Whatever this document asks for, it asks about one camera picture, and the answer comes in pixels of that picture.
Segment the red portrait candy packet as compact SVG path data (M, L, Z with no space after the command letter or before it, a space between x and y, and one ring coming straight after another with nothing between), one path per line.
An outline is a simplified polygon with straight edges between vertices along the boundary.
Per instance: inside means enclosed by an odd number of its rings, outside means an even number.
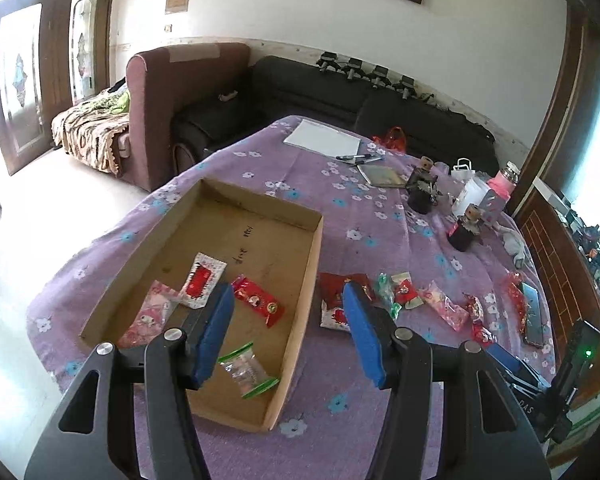
M480 346L489 347L496 341L495 336L486 327L482 303L476 296L465 295L465 310L471 320L471 337Z

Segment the pink cartoon snack packet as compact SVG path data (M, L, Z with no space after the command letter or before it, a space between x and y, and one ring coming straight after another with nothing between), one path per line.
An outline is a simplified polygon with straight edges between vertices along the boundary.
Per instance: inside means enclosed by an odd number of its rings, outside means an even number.
M149 344L162 333L179 299L176 290L153 281L133 322L118 340L118 347L127 349Z

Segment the smartphone with gold case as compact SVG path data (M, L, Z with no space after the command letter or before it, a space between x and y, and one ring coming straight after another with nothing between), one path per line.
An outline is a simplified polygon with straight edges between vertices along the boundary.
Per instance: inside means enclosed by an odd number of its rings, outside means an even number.
M542 348L544 346L544 338L539 293L534 287L525 282L522 282L519 288L526 303L524 342L534 348Z

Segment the clear green-edged snack bag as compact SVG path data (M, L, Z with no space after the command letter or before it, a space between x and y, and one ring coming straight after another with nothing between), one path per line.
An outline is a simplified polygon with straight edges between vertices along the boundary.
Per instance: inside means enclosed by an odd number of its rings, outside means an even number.
M278 385L253 352L253 342L220 356L218 363L230 374L243 399L251 399Z

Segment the long red candy packet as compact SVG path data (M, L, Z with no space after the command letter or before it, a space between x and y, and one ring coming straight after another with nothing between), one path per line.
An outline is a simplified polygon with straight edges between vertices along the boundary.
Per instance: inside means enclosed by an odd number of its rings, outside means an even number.
M248 304L264 318L267 328L273 327L285 313L284 306L275 296L245 275L239 275L232 281L232 289L236 299Z

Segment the red plastic wrapper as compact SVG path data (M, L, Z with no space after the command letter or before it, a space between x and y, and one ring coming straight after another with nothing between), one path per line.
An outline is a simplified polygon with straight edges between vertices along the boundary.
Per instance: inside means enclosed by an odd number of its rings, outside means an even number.
M527 322L527 300L522 291L524 280L519 272L508 272L504 280L507 295L515 307L518 318L519 333L523 333L526 329Z

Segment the purple floral tablecloth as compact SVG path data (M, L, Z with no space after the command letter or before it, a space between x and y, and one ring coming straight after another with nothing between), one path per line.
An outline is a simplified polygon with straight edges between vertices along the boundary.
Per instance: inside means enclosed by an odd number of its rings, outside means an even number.
M81 250L45 286L28 311L28 334L42 364L67 387L88 355L79 334L96 302L151 228L200 179L215 178L318 211L324 219L318 267L333 274L408 272L415 284L436 283L454 301L477 296L498 343L543 377L556 372L554 340L522 340L506 292L513 261L484 231L467 252L446 236L452 218L420 216L400 190L376 190L351 167L294 148L289 116L224 148L148 195L108 234ZM372 458L387 393L364 376L348 334L325 330L312 314L289 398L267 434L198 420L197 431L217 479L359 479Z

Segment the white crumpled cloth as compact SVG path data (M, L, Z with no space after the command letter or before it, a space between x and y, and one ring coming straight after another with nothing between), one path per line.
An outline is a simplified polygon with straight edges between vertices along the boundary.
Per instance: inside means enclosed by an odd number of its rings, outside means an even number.
M522 270L530 260L530 252L522 235L508 226L499 223L494 224L494 231L502 240L505 251L512 257L514 267Z

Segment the small olive notebook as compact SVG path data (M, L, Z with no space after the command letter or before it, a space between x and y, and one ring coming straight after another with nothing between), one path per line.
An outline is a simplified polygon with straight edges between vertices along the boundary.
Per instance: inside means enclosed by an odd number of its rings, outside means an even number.
M390 167L374 164L358 165L358 172L367 184L374 188L405 188L406 185L406 181L400 174Z

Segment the black marker pen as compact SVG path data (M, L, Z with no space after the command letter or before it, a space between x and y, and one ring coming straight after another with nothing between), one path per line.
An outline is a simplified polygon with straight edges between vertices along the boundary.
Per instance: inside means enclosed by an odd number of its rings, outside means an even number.
M359 154L336 156L335 159L351 166L362 166L372 162L381 162L384 158L374 154Z

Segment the small red plastic bag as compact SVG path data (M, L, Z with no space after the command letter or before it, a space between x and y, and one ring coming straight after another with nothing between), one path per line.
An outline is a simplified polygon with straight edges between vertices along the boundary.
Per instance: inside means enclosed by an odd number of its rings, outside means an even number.
M407 136L399 126L391 127L383 136L373 136L372 140L389 151L406 153Z

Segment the white paper sheet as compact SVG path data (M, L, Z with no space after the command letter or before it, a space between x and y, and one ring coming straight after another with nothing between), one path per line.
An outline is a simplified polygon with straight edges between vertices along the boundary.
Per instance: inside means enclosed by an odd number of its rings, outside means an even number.
M307 119L302 119L284 143L331 158L357 155L360 148L357 136Z

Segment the pink sleeved water bottle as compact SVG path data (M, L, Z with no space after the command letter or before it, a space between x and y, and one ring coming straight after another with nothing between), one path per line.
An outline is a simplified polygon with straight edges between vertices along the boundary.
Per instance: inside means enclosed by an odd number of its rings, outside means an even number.
M480 204L482 220L488 226L493 226L505 209L513 190L516 188L520 175L519 168L513 162L506 165L491 178L486 185L488 192Z

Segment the black leather sofa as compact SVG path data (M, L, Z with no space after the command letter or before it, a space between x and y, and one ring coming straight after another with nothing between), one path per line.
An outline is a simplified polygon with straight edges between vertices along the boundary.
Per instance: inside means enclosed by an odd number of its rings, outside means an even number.
M222 93L188 104L171 120L172 139L200 162L276 120L297 115L371 139L391 128L406 136L406 152L453 165L467 158L489 176L498 172L495 139L464 115L430 101L349 80L332 70L266 56L239 74Z

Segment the patterned blanket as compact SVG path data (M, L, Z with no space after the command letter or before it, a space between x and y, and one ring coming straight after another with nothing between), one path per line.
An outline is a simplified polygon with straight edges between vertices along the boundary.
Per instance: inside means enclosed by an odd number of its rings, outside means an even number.
M114 146L129 131L131 95L125 86L104 90L54 117L54 143L78 162L105 174L120 174Z

